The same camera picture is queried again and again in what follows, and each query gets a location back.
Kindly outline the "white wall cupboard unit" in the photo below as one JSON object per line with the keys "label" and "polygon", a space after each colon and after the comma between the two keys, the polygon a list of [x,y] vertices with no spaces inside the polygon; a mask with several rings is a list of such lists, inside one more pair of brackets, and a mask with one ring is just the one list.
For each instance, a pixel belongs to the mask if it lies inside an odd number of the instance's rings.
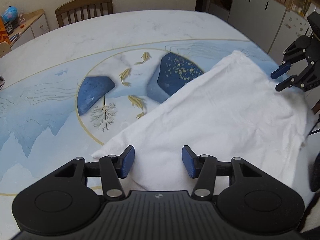
{"label": "white wall cupboard unit", "polygon": [[226,21],[281,63],[283,51],[310,36],[307,19],[276,0],[209,0],[208,12]]}

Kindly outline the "white pink printed t-shirt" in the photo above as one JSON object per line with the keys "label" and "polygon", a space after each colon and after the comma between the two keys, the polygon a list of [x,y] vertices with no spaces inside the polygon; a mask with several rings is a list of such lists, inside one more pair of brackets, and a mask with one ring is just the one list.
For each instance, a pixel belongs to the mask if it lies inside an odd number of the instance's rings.
{"label": "white pink printed t-shirt", "polygon": [[181,158],[188,145],[220,161],[242,157],[291,186],[309,109],[302,93],[277,92],[275,85],[234,51],[110,139],[93,158],[132,145],[129,176],[135,184],[146,190],[191,190],[194,182]]}

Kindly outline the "blue globe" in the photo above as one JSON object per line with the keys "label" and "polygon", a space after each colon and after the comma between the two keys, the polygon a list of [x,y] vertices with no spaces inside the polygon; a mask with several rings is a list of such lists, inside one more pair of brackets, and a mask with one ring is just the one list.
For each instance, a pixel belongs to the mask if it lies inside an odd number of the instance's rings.
{"label": "blue globe", "polygon": [[18,10],[16,7],[9,6],[1,15],[3,23],[13,22],[18,18]]}

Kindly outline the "brown wooden chair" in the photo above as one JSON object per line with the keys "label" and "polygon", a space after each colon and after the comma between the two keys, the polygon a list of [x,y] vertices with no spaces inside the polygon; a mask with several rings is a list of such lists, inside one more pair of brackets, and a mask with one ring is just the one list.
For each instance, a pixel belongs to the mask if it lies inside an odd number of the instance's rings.
{"label": "brown wooden chair", "polygon": [[55,10],[58,26],[113,14],[113,0],[72,0]]}

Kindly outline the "white drawer cabinet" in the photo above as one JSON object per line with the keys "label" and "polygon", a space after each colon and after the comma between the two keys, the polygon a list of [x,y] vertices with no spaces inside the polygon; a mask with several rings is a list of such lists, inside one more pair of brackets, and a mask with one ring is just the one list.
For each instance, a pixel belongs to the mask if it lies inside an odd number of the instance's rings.
{"label": "white drawer cabinet", "polygon": [[11,50],[50,32],[43,9],[27,13],[24,17],[25,22],[20,24],[13,33],[9,35]]}

